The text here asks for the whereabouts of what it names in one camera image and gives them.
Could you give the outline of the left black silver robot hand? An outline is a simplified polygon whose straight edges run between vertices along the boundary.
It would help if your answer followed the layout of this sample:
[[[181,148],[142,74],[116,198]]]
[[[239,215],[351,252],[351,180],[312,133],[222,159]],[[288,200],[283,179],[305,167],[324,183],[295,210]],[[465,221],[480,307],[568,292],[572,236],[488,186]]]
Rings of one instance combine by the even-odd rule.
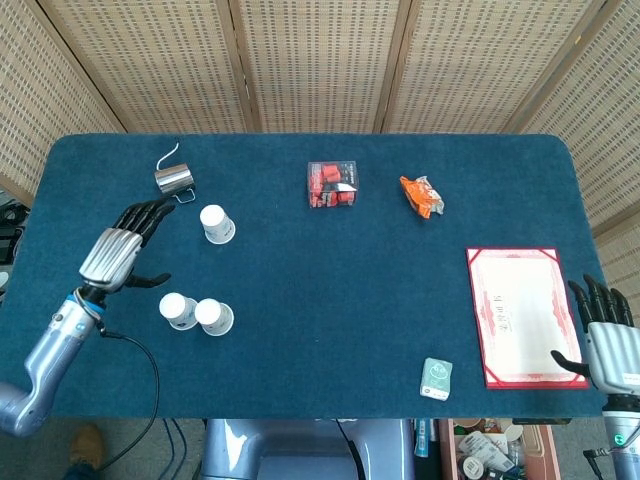
[[[175,205],[166,198],[128,206],[100,235],[82,263],[79,274],[83,285],[78,295],[100,303],[123,287],[149,289],[167,282],[171,277],[168,272],[147,278],[133,271],[138,254],[174,209]]]

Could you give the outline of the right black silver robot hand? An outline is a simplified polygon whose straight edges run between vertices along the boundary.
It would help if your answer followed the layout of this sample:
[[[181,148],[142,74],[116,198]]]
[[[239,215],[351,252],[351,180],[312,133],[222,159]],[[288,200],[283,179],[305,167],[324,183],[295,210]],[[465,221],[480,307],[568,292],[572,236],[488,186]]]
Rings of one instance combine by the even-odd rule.
[[[551,357],[566,371],[589,379],[605,395],[639,395],[639,328],[627,298],[589,275],[585,287],[570,280],[582,329],[586,362],[567,359],[553,350]]]

